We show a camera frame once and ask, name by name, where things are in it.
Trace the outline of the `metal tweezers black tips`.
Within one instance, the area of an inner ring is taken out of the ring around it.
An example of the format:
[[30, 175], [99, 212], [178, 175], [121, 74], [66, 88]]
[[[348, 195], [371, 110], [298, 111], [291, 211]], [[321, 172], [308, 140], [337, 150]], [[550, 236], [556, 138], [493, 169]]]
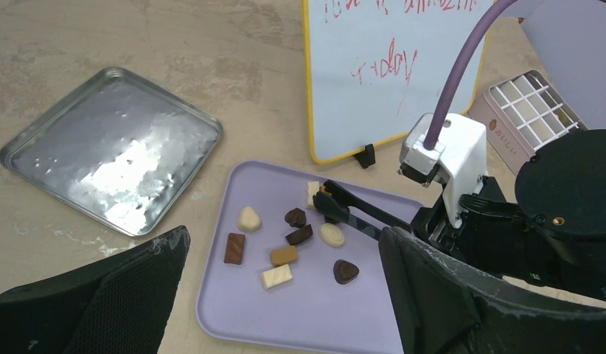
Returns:
[[357, 197], [336, 181], [327, 180], [322, 186], [327, 192], [316, 192], [312, 202], [323, 216], [351, 226], [373, 240], [380, 239], [385, 226], [413, 232], [413, 227], [407, 221]]

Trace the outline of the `lilac plastic tray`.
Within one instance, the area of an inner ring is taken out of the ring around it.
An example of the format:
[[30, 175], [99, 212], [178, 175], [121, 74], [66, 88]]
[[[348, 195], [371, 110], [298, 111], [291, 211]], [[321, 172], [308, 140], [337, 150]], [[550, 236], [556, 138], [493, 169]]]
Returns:
[[[199, 325], [220, 339], [327, 353], [401, 353], [403, 348], [377, 243], [342, 225], [345, 243], [333, 248], [319, 234], [323, 217], [307, 210], [312, 238], [290, 267], [293, 279], [264, 290], [260, 274], [269, 253], [286, 246], [285, 214], [304, 209], [307, 183], [321, 176], [249, 160], [235, 166], [226, 185], [195, 312]], [[240, 210], [261, 217], [255, 232], [237, 228]], [[245, 235], [241, 265], [225, 264], [229, 233]], [[336, 260], [354, 263], [359, 275], [346, 285], [334, 280]]]

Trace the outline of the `silver metal box lid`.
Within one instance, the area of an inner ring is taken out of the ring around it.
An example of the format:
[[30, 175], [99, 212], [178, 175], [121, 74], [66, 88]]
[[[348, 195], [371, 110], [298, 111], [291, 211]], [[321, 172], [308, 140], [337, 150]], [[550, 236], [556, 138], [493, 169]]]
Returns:
[[155, 229], [223, 135], [192, 103], [106, 67], [5, 143], [0, 163], [130, 237]]

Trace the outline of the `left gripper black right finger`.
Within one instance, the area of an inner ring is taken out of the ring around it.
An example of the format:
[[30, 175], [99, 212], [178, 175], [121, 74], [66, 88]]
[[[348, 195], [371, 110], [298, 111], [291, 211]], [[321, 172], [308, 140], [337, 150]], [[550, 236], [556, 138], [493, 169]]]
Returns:
[[397, 227], [378, 250], [404, 353], [606, 353], [606, 308], [512, 285]]

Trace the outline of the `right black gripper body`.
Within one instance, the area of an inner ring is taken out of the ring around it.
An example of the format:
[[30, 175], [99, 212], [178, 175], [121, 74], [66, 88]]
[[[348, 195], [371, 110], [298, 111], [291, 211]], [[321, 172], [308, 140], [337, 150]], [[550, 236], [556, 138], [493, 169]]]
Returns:
[[463, 213], [461, 219], [460, 228], [453, 228], [445, 203], [438, 198], [432, 207], [417, 212], [411, 226], [415, 236], [434, 248], [494, 277], [543, 284], [543, 239], [528, 222], [470, 212]]

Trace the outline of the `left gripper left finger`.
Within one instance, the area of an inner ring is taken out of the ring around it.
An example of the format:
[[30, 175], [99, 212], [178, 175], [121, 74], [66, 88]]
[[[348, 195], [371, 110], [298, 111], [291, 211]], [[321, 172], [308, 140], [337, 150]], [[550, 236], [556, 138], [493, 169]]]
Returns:
[[0, 294], [0, 353], [157, 353], [190, 246], [177, 226]]

